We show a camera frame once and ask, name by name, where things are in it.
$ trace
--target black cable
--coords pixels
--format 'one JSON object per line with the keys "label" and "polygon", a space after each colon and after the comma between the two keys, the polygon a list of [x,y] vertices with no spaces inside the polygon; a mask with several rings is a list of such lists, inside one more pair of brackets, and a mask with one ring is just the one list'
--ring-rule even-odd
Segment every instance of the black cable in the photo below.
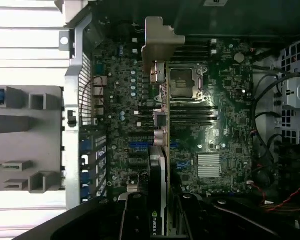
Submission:
{"label": "black cable", "polygon": [[292,73],[289,74],[285,77],[280,78],[279,80],[271,83],[254,101],[252,104],[252,108],[251,108],[251,120],[252,120],[252,128],[254,130],[257,131],[257,138],[260,141],[261,145],[265,148],[266,150],[266,154],[270,156],[270,160],[272,163],[274,163],[274,156],[272,156],[270,150],[267,148],[267,145],[265,143],[265,141],[262,139],[262,137],[260,136],[259,132],[258,132],[258,128],[257,128],[257,123],[256,123],[256,109],[257,109],[257,105],[258,102],[272,89],[274,88],[276,85],[283,83],[284,81],[287,81],[289,79],[295,78],[295,77],[300,77],[300,73],[296,72],[296,73]]}
{"label": "black cable", "polygon": [[276,68],[276,67],[269,67],[269,66],[257,66],[257,65],[252,65],[252,68],[253,69],[256,69],[256,70],[261,70],[261,71],[267,71],[267,72],[275,72],[275,73],[281,73],[281,74],[289,74],[290,72],[286,72],[286,71],[283,71],[281,70],[280,68]]}
{"label": "black cable", "polygon": [[[273,141],[275,140],[276,137],[282,137],[283,136],[279,133],[273,134],[269,140],[268,143],[266,144],[266,147],[270,150],[271,144],[273,143]],[[263,159],[265,156],[267,155],[267,152],[265,152],[259,159]]]}
{"label": "black cable", "polygon": [[256,87],[255,87],[255,90],[254,90],[254,93],[253,93],[253,97],[254,97],[254,98],[257,97],[257,92],[258,92],[258,88],[259,88],[260,84],[261,84],[262,81],[263,81],[264,79],[266,79],[267,77],[274,77],[274,78],[276,78],[276,81],[279,79],[279,76],[278,76],[277,74],[274,74],[274,73],[269,73],[269,74],[264,75],[264,76],[260,79],[260,81],[258,82],[258,84],[257,84]]}
{"label": "black cable", "polygon": [[90,80],[89,82],[87,82],[84,85],[84,88],[83,88],[83,91],[82,91],[82,101],[81,101],[81,105],[80,105],[80,108],[79,108],[79,118],[81,120],[81,125],[84,124],[83,123],[84,120],[83,120],[83,117],[82,117],[82,111],[83,111],[83,107],[84,107],[84,97],[85,97],[86,90],[87,90],[88,86],[91,85],[92,81],[95,81],[95,79],[98,79],[98,78],[101,79],[101,89],[100,89],[100,94],[99,94],[99,95],[101,95],[101,93],[102,93],[102,87],[104,86],[103,78],[101,76],[94,76],[93,80]]}
{"label": "black cable", "polygon": [[276,85],[276,90],[278,91],[278,94],[280,94],[280,97],[282,97],[282,92],[280,91],[278,84]]}
{"label": "black cable", "polygon": [[[276,113],[276,112],[274,112],[274,111],[260,112],[260,113],[258,113],[258,114],[255,116],[255,118],[257,119],[258,117],[263,116],[263,115],[270,115],[270,116],[274,116],[275,118],[281,118],[281,115],[278,114],[278,113]],[[248,136],[247,136],[247,138],[246,138],[246,140],[245,140],[245,147],[246,147],[247,152],[249,153],[249,156],[251,157],[251,159],[252,159],[252,160],[256,160],[256,159],[254,158],[254,156],[251,154],[251,151],[250,151],[250,149],[249,149],[249,139],[250,139],[250,137],[252,136],[253,133],[257,133],[257,134],[258,134],[257,131],[251,131],[251,132],[248,134]]]}
{"label": "black cable", "polygon": [[281,115],[274,112],[274,111],[264,111],[264,112],[260,112],[258,113],[257,115],[255,115],[255,118],[259,118],[260,116],[263,116],[263,115],[270,115],[270,116],[273,116],[275,118],[281,118]]}

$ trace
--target metal bracket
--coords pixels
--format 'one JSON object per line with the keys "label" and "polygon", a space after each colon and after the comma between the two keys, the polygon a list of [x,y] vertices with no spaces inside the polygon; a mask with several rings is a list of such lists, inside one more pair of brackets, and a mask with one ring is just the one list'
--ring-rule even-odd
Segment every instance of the metal bracket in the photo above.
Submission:
{"label": "metal bracket", "polygon": [[59,31],[59,51],[70,51],[70,30]]}
{"label": "metal bracket", "polygon": [[176,35],[171,26],[164,26],[162,17],[148,16],[145,19],[145,45],[141,49],[143,70],[150,74],[155,61],[168,61],[185,40],[185,36]]}

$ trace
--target green circuit board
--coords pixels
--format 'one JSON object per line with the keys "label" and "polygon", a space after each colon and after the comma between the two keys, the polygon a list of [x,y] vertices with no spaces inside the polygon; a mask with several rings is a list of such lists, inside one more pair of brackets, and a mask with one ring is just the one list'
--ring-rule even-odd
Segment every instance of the green circuit board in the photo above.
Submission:
{"label": "green circuit board", "polygon": [[[235,194],[246,191],[246,176],[251,170],[245,147],[251,131],[250,47],[240,39],[218,39],[215,49],[217,54],[211,60],[169,63],[204,69],[204,101],[172,101],[170,105],[171,164],[185,192]],[[235,61],[237,53],[244,56],[240,63]],[[117,198],[147,168],[147,143],[154,141],[153,109],[160,108],[156,99],[160,87],[145,76],[142,61],[130,43],[107,40],[95,51],[93,61],[94,76],[107,76],[102,96],[97,91],[94,98],[95,105],[102,98],[106,108],[95,115],[99,126],[107,129],[107,192]],[[181,74],[176,81],[176,87],[181,87],[172,92],[184,97],[191,91],[187,81],[181,81],[187,73]],[[214,167],[219,175],[209,177],[210,168],[204,161],[212,160],[217,160]]]}

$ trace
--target cable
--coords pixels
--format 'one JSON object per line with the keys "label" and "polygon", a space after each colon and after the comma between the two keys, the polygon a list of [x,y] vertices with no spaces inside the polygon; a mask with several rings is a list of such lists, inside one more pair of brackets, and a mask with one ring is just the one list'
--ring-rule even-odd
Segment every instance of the cable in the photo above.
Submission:
{"label": "cable", "polygon": [[276,85],[276,90],[278,91],[278,94],[280,95],[279,97],[282,97],[282,92],[280,91],[278,84]]}
{"label": "cable", "polygon": [[[99,95],[101,96],[101,93],[102,93],[102,89],[103,89],[103,86],[104,86],[104,83],[103,83],[103,78],[101,76],[95,76],[93,77],[93,81],[95,81],[95,79],[98,79],[100,78],[101,79],[101,88],[100,88],[100,93]],[[82,116],[82,112],[83,112],[83,107],[84,107],[84,97],[85,97],[85,93],[86,93],[86,90],[88,88],[88,86],[92,83],[92,80],[90,80],[89,82],[87,82],[83,88],[83,91],[82,91],[82,101],[81,101],[81,105],[80,105],[80,108],[79,108],[79,113],[80,113],[80,119],[81,119],[81,125],[83,125],[83,116]]]}
{"label": "cable", "polygon": [[[273,141],[275,140],[276,137],[282,137],[282,138],[283,138],[283,136],[282,136],[281,134],[279,134],[279,133],[273,134],[273,135],[269,138],[268,143],[266,144],[266,147],[267,147],[268,149],[270,149],[271,144],[273,143]],[[261,157],[259,157],[259,159],[263,159],[266,155],[267,155],[267,153],[265,152]]]}
{"label": "cable", "polygon": [[266,201],[266,193],[264,191],[262,191],[262,189],[260,187],[258,187],[257,185],[255,185],[254,183],[251,184],[251,186],[258,189],[258,191],[262,194],[262,202],[260,203],[260,205],[262,205]]}
{"label": "cable", "polygon": [[270,212],[270,211],[274,211],[274,210],[276,210],[277,208],[280,208],[280,207],[282,207],[284,204],[286,204],[287,202],[289,202],[291,199],[292,199],[292,197],[293,196],[295,196],[295,195],[297,195],[297,194],[299,194],[300,193],[300,188],[297,190],[297,191],[295,191],[294,193],[292,193],[286,200],[284,200],[281,204],[279,204],[279,205],[277,205],[277,206],[275,206],[275,207],[273,207],[273,208],[271,208],[271,209],[268,209],[268,210],[266,210],[267,212]]}
{"label": "cable", "polygon": [[289,74],[285,77],[280,78],[279,80],[271,83],[253,102],[252,104],[252,108],[251,108],[251,120],[252,120],[252,128],[255,129],[257,131],[257,138],[260,141],[261,145],[265,148],[266,150],[266,154],[270,156],[270,161],[272,163],[274,163],[274,157],[272,156],[270,150],[267,148],[267,145],[265,143],[265,141],[262,139],[262,137],[260,136],[259,132],[258,132],[258,128],[257,128],[257,123],[256,123],[256,109],[257,109],[257,105],[258,102],[272,89],[274,88],[276,85],[283,83],[284,81],[287,81],[289,79],[295,78],[295,77],[300,77],[300,73],[296,72],[296,73],[292,73]]}
{"label": "cable", "polygon": [[280,68],[276,68],[276,67],[252,65],[252,68],[256,70],[267,71],[267,72],[273,71],[275,73],[289,74],[289,72],[283,71]]}
{"label": "cable", "polygon": [[257,115],[255,115],[255,118],[257,119],[257,118],[261,117],[262,115],[270,115],[270,116],[273,116],[275,118],[281,118],[281,115],[279,113],[274,112],[274,111],[260,112]]}
{"label": "cable", "polygon": [[247,152],[248,152],[248,154],[249,154],[249,156],[250,156],[250,158],[251,158],[252,160],[255,160],[255,157],[252,155],[252,153],[251,153],[251,151],[250,151],[250,148],[249,148],[249,139],[250,139],[250,137],[251,137],[253,134],[256,134],[256,133],[257,133],[256,130],[252,130],[251,132],[249,132],[249,134],[247,135],[246,140],[245,140],[245,148],[246,148],[246,150],[247,150]]}
{"label": "cable", "polygon": [[79,117],[80,117],[80,120],[81,120],[81,125],[83,125],[83,121],[84,121],[84,118],[82,116],[83,107],[84,107],[84,98],[85,98],[86,90],[87,90],[88,86],[91,85],[91,82],[92,82],[92,80],[87,82],[84,85],[84,88],[83,88],[83,91],[82,91],[82,100],[81,100],[81,105],[80,105],[80,108],[79,108],[79,113],[80,113]]}
{"label": "cable", "polygon": [[253,92],[253,98],[255,99],[257,97],[257,92],[258,92],[258,88],[260,86],[260,84],[262,83],[263,80],[265,80],[267,77],[274,77],[276,79],[276,81],[279,79],[279,76],[277,74],[274,74],[274,73],[269,73],[269,74],[266,74],[264,75],[260,81],[258,82],[258,84],[256,85],[255,87],[255,90]]}

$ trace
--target screw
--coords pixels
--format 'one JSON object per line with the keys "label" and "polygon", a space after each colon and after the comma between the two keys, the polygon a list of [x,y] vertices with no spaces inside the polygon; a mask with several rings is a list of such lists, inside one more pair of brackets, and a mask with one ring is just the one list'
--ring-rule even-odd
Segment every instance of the screw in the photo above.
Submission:
{"label": "screw", "polygon": [[183,198],[184,199],[190,199],[190,198],[192,198],[192,196],[190,194],[185,194],[185,195],[183,195]]}
{"label": "screw", "polygon": [[109,202],[108,199],[104,199],[104,200],[101,200],[99,203],[100,203],[100,204],[107,204],[108,202]]}
{"label": "screw", "polygon": [[225,205],[227,203],[227,201],[223,200],[223,199],[220,199],[220,200],[217,201],[217,203],[220,204],[220,205]]}
{"label": "screw", "polygon": [[133,195],[133,198],[134,198],[134,199],[139,199],[139,198],[141,198],[141,194],[139,194],[139,193],[138,193],[138,194],[135,194],[135,195]]}

